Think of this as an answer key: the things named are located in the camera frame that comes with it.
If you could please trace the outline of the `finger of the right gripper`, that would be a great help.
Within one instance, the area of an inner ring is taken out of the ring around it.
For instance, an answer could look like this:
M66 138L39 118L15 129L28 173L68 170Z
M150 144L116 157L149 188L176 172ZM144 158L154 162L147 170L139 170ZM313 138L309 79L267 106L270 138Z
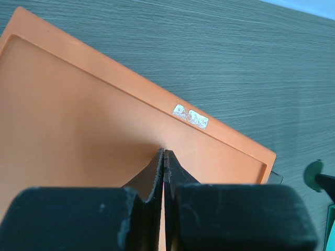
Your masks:
M317 174L315 180L317 184L326 191L333 203L335 203L335 177L325 174Z

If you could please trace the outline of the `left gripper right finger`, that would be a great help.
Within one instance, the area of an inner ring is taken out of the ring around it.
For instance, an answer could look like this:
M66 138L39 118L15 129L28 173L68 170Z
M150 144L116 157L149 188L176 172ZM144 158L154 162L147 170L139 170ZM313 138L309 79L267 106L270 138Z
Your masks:
M314 250L316 230L289 186L201 184L164 152L167 250Z

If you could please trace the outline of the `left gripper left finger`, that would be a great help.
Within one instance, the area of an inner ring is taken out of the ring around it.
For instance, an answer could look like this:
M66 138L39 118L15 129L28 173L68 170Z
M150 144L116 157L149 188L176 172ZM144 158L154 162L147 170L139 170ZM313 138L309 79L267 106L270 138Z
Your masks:
M1 250L158 250L162 190L162 150L120 188L27 188L1 222Z

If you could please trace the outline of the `green round puff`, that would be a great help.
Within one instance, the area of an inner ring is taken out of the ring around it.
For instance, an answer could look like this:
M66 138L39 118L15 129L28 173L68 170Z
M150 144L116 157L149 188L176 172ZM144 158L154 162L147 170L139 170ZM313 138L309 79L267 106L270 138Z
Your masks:
M316 182L317 175L321 174L323 169L322 160L318 159L310 163L304 170L304 182L305 184L315 192L321 192L321 186Z

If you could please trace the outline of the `clear drawer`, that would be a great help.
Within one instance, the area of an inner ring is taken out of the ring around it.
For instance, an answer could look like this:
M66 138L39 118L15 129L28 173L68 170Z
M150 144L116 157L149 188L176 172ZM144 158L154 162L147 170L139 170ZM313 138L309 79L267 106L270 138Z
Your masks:
M271 171L269 178L267 180L267 184L277 184L280 185L283 181L283 176L278 173Z

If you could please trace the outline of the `orange drawer organizer box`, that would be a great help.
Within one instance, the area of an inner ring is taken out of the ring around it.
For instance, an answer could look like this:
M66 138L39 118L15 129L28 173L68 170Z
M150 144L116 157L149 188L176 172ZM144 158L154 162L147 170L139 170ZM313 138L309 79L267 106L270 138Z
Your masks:
M275 153L22 7L1 35L1 222L30 187L120 188L158 150L201 184L265 183ZM164 165L158 250L165 246Z

